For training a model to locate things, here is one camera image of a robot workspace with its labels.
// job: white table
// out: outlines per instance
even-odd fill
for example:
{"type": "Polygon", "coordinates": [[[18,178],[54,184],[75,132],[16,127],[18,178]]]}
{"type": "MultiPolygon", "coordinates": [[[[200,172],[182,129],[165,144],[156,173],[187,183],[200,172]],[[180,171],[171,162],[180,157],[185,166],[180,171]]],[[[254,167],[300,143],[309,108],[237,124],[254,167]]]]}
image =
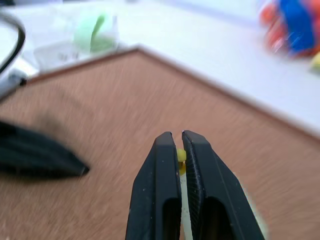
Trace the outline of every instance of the white table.
{"type": "Polygon", "coordinates": [[[68,3],[8,11],[30,23],[37,11],[77,21],[85,13],[104,9],[118,15],[120,39],[129,46],[140,44],[320,137],[320,76],[309,72],[307,60],[266,51],[264,34],[256,27],[152,1],[68,3]]]}

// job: black wire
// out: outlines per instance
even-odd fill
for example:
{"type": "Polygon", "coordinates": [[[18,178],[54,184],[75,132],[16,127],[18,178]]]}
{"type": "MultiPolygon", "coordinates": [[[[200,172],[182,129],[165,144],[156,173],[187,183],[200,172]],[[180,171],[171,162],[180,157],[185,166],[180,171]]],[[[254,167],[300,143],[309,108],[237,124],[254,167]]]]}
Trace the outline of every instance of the black wire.
{"type": "Polygon", "coordinates": [[[16,28],[18,31],[18,39],[16,41],[14,50],[6,58],[4,64],[0,67],[0,74],[1,74],[11,64],[11,62],[15,59],[15,57],[18,55],[18,53],[22,49],[26,39],[26,32],[23,25],[13,16],[0,12],[0,21],[6,22],[7,24],[11,25],[11,27],[16,28]]]}

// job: green object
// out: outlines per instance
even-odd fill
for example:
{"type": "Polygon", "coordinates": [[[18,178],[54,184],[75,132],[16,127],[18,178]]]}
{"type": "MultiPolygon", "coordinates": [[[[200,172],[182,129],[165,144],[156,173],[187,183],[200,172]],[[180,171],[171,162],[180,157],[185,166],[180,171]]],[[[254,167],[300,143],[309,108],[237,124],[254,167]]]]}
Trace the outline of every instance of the green object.
{"type": "Polygon", "coordinates": [[[74,43],[81,50],[90,53],[114,49],[117,39],[113,30],[113,18],[109,15],[88,16],[77,27],[74,43]]]}

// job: cork board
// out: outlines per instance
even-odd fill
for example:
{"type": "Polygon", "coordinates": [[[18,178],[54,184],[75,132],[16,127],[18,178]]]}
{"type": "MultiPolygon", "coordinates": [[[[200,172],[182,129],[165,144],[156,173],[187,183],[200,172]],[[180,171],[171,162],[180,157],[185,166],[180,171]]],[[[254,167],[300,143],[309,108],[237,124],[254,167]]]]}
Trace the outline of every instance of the cork board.
{"type": "Polygon", "coordinates": [[[82,178],[0,175],[0,240],[123,240],[132,184],[158,135],[204,135],[246,187],[272,240],[320,238],[320,144],[134,50],[36,79],[0,118],[46,133],[90,166],[82,178]]]}

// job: orange toy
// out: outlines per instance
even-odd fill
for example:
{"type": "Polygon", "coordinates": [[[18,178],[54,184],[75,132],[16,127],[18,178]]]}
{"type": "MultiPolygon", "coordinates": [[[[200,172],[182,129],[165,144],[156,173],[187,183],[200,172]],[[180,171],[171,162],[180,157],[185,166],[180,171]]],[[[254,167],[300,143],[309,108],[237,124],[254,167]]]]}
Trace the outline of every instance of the orange toy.
{"type": "MultiPolygon", "coordinates": [[[[320,0],[301,0],[301,2],[312,16],[312,28],[316,44],[313,49],[300,52],[298,56],[315,55],[320,51],[320,0]]],[[[287,51],[289,49],[287,26],[281,16],[279,6],[275,2],[269,3],[263,8],[260,13],[260,22],[269,27],[266,35],[266,45],[273,52],[287,51]]]]}

